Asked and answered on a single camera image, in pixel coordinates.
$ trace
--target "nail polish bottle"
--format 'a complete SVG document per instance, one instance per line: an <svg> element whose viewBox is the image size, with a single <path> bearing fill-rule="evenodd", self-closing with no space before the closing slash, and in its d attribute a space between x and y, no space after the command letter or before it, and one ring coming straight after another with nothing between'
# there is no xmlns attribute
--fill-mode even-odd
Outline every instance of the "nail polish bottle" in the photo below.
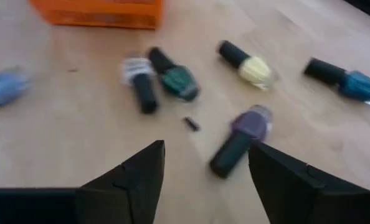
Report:
<svg viewBox="0 0 370 224"><path fill-rule="evenodd" d="M184 101L197 98L199 86L185 66L174 64L158 47L151 48L148 58L165 90Z"/></svg>
<svg viewBox="0 0 370 224"><path fill-rule="evenodd" d="M370 78L359 71L346 71L330 63L312 58L304 74L329 86L338 86L341 95L370 105Z"/></svg>
<svg viewBox="0 0 370 224"><path fill-rule="evenodd" d="M253 140L264 141L272 128L272 112L261 105L254 105L239 115L231 124L231 134L210 160L211 170L226 179Z"/></svg>
<svg viewBox="0 0 370 224"><path fill-rule="evenodd" d="M30 87L31 76L16 66L0 71L0 106L6 105Z"/></svg>
<svg viewBox="0 0 370 224"><path fill-rule="evenodd" d="M123 62L124 82L132 86L144 114L154 113L158 108L158 102L154 95L151 77L153 70L150 61L136 53L129 54Z"/></svg>
<svg viewBox="0 0 370 224"><path fill-rule="evenodd" d="M256 87L266 90L278 80L277 74L260 57L251 57L228 40L221 42L218 53L238 71L240 77Z"/></svg>

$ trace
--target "black bottle cap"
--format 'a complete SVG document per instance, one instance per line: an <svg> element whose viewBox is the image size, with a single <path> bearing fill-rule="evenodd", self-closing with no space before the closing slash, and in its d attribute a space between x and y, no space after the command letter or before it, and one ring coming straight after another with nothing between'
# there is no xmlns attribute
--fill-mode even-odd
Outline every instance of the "black bottle cap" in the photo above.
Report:
<svg viewBox="0 0 370 224"><path fill-rule="evenodd" d="M150 49L148 58L158 74L162 74L167 69L176 66L158 47L152 47Z"/></svg>
<svg viewBox="0 0 370 224"><path fill-rule="evenodd" d="M234 68L238 69L244 60L250 57L240 48L228 40L223 40L218 48L219 54L228 61Z"/></svg>
<svg viewBox="0 0 370 224"><path fill-rule="evenodd" d="M150 114L156 111L158 103L153 92L151 80L147 74L136 75L133 80L133 88L141 107L141 112Z"/></svg>
<svg viewBox="0 0 370 224"><path fill-rule="evenodd" d="M335 85L343 81L346 76L346 70L316 58L311 58L304 70L304 74L321 80L328 85Z"/></svg>
<svg viewBox="0 0 370 224"><path fill-rule="evenodd" d="M226 179L242 156L249 150L252 139L242 131L234 131L210 161L211 170Z"/></svg>

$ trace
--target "orange crate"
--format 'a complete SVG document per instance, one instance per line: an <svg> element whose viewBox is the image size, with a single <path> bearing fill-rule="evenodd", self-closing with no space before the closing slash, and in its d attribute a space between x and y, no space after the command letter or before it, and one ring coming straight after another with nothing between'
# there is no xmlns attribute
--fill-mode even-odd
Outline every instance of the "orange crate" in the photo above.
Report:
<svg viewBox="0 0 370 224"><path fill-rule="evenodd" d="M162 0L28 0L52 24L155 29Z"/></svg>

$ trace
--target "blue nail polish bottle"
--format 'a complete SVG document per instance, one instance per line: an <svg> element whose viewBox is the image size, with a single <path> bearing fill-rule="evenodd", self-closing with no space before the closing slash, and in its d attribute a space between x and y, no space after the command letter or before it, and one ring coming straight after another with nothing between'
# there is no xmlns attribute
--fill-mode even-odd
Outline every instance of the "blue nail polish bottle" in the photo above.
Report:
<svg viewBox="0 0 370 224"><path fill-rule="evenodd" d="M14 67L0 71L0 106L23 95L29 86L30 76L21 68Z"/></svg>
<svg viewBox="0 0 370 224"><path fill-rule="evenodd" d="M338 91L343 96L370 105L370 78L359 71L347 72L345 69L312 58L304 74L327 85L338 85Z"/></svg>

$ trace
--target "wooden table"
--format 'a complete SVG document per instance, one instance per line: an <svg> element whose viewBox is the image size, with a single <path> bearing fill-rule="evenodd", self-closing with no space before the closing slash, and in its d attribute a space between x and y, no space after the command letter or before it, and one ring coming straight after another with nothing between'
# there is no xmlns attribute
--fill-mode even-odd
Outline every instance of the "wooden table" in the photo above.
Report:
<svg viewBox="0 0 370 224"><path fill-rule="evenodd" d="M156 32L50 26L25 0L0 0L0 69L34 74L28 94L0 108L0 187L79 186L164 139L155 223L268 223L246 158L228 180L206 167L230 120L263 104L274 113L269 145L370 189L370 107L301 75L311 56L370 75L369 16L341 0L167 0L164 11ZM246 84L219 60L222 39L267 59L281 76L275 89ZM119 66L153 45L192 70L196 102L156 82L158 113L139 114Z"/></svg>

